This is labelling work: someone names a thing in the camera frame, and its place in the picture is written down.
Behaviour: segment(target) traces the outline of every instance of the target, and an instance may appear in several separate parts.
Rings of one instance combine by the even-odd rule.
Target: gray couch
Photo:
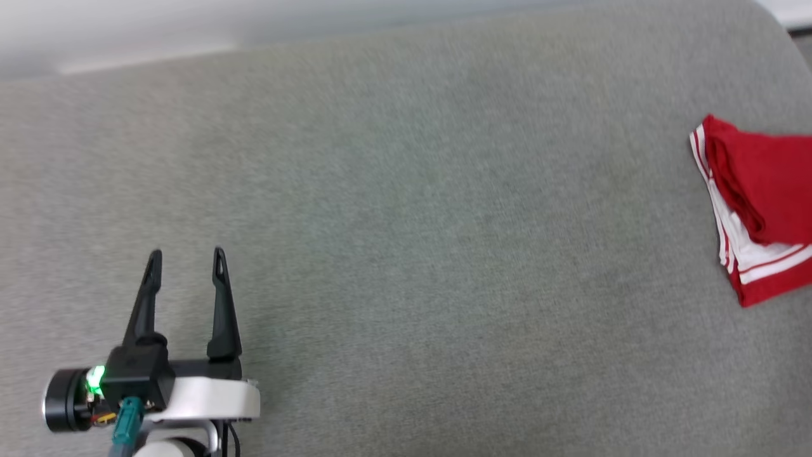
[[[628,0],[0,86],[3,455],[121,338],[205,353],[231,267],[247,456],[809,455],[812,288],[743,310],[688,134],[812,132],[741,0]]]

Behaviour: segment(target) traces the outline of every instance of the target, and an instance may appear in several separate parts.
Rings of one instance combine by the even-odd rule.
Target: red fabric
[[[729,278],[736,295],[739,297],[741,307],[752,307],[769,298],[812,284],[812,259],[807,259],[789,270],[747,284],[741,284],[738,265],[735,265]]]
[[[712,115],[702,126],[719,193],[750,239],[812,243],[812,137],[741,132]]]

